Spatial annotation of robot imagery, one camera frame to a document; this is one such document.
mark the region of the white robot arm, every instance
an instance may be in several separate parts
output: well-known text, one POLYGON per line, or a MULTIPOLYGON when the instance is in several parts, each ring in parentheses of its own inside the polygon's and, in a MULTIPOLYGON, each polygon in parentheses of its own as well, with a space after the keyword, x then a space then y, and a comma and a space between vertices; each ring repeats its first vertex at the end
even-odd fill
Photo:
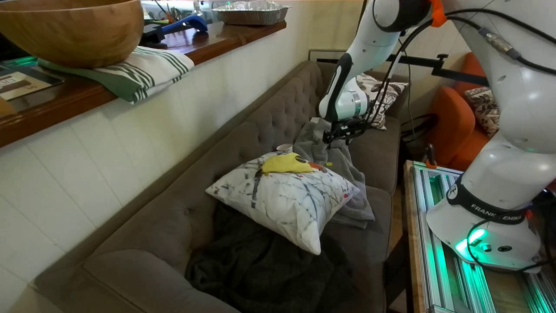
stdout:
MULTIPOLYGON (((554 2, 443 0, 443 6, 486 72, 500 129, 427 215, 427 225, 465 262, 535 270, 540 241, 523 209, 556 178, 554 2), (479 232, 481 239, 469 242, 471 232, 479 232)), ((356 96, 346 82, 382 65, 398 34, 424 20, 427 9, 429 0, 366 4, 354 42, 320 103, 321 117, 333 126, 330 140, 349 138, 351 124, 361 124, 359 117, 349 117, 358 110, 349 110, 356 96)))

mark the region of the table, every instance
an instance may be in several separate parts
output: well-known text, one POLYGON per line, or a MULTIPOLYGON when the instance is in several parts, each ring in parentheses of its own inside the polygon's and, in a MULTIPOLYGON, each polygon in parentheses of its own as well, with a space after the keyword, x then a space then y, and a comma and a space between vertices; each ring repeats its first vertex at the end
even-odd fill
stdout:
POLYGON ((427 228, 424 215, 443 199, 459 171, 405 164, 408 312, 556 312, 554 279, 493 272, 459 260, 427 228))

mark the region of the wooden bowl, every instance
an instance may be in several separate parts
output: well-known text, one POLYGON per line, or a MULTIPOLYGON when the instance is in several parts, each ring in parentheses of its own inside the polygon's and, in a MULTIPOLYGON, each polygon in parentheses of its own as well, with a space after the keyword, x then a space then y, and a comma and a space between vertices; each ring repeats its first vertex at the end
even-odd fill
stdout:
POLYGON ((142 8, 139 0, 7 0, 0 34, 55 65, 109 67, 139 46, 142 8))

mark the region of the dark blanket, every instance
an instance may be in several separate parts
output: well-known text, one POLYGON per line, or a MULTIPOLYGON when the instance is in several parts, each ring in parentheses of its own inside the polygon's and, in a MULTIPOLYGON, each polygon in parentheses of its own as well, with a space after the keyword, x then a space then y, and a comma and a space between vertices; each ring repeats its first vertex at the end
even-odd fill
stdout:
POLYGON ((214 227, 214 242, 191 256, 186 279, 243 313, 330 312, 353 293, 330 239, 313 256, 226 206, 215 209, 214 227))

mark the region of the white pillow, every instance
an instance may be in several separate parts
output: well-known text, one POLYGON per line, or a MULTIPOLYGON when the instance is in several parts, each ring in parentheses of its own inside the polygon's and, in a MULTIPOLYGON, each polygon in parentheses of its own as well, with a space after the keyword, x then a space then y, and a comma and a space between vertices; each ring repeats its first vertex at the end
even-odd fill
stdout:
POLYGON ((398 96, 403 93, 406 88, 406 82, 389 82, 384 96, 384 103, 379 103, 377 107, 375 98, 379 96, 379 89, 382 86, 382 81, 377 81, 370 75, 358 75, 354 77, 358 88, 366 95, 368 107, 372 109, 370 119, 372 124, 370 128, 373 129, 386 129, 386 112, 396 103, 398 96))
POLYGON ((359 190, 328 169, 262 175, 264 161, 274 155, 241 164, 208 187, 207 194, 318 256, 325 225, 359 190))

